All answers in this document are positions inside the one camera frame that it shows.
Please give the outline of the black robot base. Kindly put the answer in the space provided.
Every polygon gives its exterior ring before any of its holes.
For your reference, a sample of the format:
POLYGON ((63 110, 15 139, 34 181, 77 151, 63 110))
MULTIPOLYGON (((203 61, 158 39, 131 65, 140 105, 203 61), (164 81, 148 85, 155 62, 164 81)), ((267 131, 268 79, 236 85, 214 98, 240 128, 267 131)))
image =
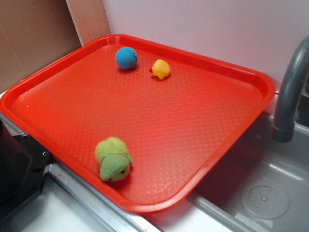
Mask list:
POLYGON ((50 152, 30 135, 11 135, 0 123, 0 220, 4 221, 38 197, 50 152))

